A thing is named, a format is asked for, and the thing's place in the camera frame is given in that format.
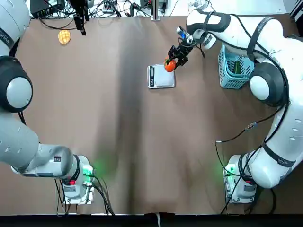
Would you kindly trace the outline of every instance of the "gray robot arm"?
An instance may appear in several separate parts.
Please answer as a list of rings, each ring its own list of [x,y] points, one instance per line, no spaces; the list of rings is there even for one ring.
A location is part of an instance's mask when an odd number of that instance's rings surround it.
[[[61,179],[68,203],[87,203],[93,168],[84,156],[61,145],[39,143],[38,136],[13,113],[28,107],[33,85],[18,59],[9,56],[30,21],[23,0],[0,0],[0,161],[16,174]]]

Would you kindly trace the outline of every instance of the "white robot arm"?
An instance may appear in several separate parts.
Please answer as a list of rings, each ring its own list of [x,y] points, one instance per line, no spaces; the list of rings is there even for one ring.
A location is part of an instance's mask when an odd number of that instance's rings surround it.
[[[84,156],[61,145],[39,143],[38,136],[13,113],[30,104],[33,85],[18,59],[9,56],[30,22],[22,0],[0,0],[0,161],[23,176],[61,179],[67,203],[91,203],[86,183],[93,168]]]
[[[177,33],[182,42],[171,48],[167,64],[178,59],[181,63],[176,67],[182,66],[192,47],[202,44],[207,50],[216,40],[231,52],[259,62],[250,75],[250,89],[261,102],[277,106],[278,111],[262,146],[232,156],[225,168],[228,172],[224,170],[229,201],[252,202],[256,184],[276,186],[303,159],[303,70],[299,67],[303,43],[285,38],[282,25],[273,18],[238,17],[201,9],[190,13],[186,30],[179,27]]]

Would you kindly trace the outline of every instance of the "blue basket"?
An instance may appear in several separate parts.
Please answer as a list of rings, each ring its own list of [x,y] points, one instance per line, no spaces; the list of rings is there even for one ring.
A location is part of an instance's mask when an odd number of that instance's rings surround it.
[[[254,63],[248,57],[230,53],[224,44],[222,44],[218,61],[220,85],[223,88],[241,88],[249,80],[254,69]],[[240,62],[240,74],[232,73],[236,61]]]

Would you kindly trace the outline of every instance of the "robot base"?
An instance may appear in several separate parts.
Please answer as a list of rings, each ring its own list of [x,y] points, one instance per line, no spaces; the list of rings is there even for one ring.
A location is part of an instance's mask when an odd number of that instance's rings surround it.
[[[235,168],[237,165],[231,164],[232,158],[230,159],[230,163],[226,166],[226,169],[231,173],[239,174],[237,169]],[[224,175],[224,184],[225,184],[225,195],[226,195],[226,202],[230,199],[229,203],[251,203],[254,201],[255,194],[256,194],[256,185],[250,185],[249,183],[245,182],[243,179],[240,179],[239,183],[235,188],[237,181],[239,180],[239,176],[234,176],[228,174],[223,169]]]
[[[75,182],[76,190],[74,192],[69,192],[69,187],[63,185],[65,201],[66,204],[91,204],[93,201],[94,188],[84,186],[83,183],[93,184],[93,177],[85,176],[84,173],[93,174],[94,169],[86,157],[78,156],[78,158],[80,160],[80,174]]]

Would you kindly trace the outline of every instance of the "brown tablecloth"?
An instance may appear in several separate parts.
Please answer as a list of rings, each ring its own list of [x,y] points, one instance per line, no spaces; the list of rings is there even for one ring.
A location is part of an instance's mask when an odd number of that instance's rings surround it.
[[[285,35],[297,33],[288,15],[275,17]],[[87,156],[107,181],[116,213],[220,212],[225,205],[223,175],[214,141],[273,112],[247,86],[220,87],[220,42],[205,59],[198,49],[190,53],[188,63],[176,70],[176,88],[147,88],[147,66],[163,62],[178,44],[176,27],[185,21],[92,19],[85,24],[87,36],[73,30],[70,43],[62,46],[58,31],[32,20],[20,42],[17,57],[34,85],[34,98],[24,113],[28,126],[42,143],[63,144]],[[46,21],[52,26],[67,22]],[[270,125],[219,146],[224,161],[254,149]],[[0,171],[1,214],[55,213],[52,179],[21,177],[6,165]],[[294,208],[298,188],[303,188],[295,174],[299,170],[275,189],[277,212],[301,212]],[[78,212],[101,213],[102,204],[95,193],[93,205],[79,206]],[[270,194],[260,204],[259,211],[267,212]]]

